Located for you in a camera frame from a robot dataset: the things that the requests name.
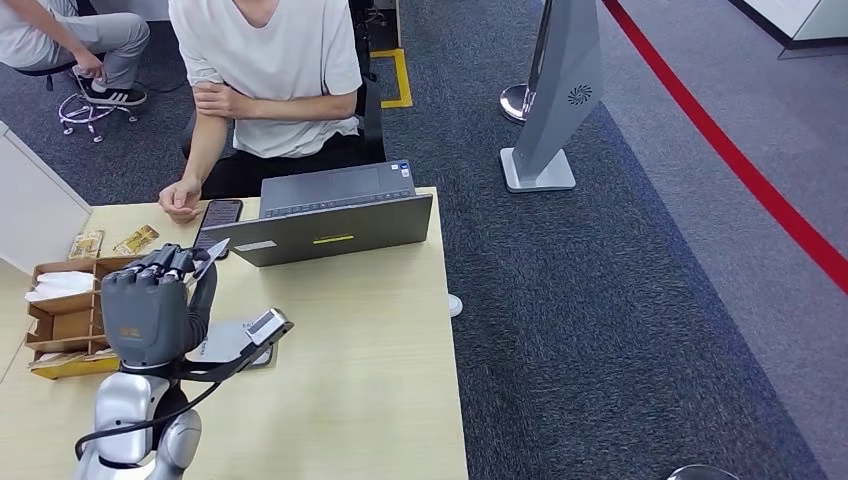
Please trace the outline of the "person's right hand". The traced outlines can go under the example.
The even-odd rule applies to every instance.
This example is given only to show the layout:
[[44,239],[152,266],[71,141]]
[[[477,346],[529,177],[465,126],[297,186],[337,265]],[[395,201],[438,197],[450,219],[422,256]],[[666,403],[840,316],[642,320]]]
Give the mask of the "person's right hand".
[[194,220],[200,213],[200,181],[189,175],[165,187],[159,194],[158,204],[172,221],[178,224]]

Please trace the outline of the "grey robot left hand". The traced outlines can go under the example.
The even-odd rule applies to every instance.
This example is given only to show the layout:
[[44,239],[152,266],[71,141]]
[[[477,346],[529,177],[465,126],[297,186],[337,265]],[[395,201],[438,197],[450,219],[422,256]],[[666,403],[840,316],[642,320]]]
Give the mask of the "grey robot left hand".
[[104,331],[123,367],[171,364],[206,339],[216,257],[215,250],[168,243],[104,277]]

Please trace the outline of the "person's left hand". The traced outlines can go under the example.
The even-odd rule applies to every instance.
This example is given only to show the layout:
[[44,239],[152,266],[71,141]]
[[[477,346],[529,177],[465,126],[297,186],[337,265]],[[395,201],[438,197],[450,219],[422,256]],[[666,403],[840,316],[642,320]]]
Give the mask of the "person's left hand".
[[199,114],[228,119],[254,117],[254,101],[226,84],[201,82],[192,90]]

